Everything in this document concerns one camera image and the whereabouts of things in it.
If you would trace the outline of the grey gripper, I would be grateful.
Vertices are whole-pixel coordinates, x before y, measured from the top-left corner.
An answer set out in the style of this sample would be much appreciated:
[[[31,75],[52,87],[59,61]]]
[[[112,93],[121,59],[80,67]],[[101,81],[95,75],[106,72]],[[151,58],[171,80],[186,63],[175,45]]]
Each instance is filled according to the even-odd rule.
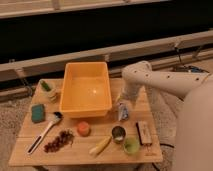
[[[139,84],[125,83],[121,94],[116,98],[116,103],[120,103],[122,99],[129,100],[131,101],[132,107],[135,108],[137,106],[140,89],[141,85]]]

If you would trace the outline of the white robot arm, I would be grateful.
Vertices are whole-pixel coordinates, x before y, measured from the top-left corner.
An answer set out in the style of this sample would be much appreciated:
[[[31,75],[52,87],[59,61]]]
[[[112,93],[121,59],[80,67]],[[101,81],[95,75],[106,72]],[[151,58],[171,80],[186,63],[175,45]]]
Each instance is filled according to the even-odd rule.
[[[148,61],[122,69],[120,97],[136,102],[150,86],[184,100],[177,117],[171,171],[213,171],[213,74],[153,71]]]

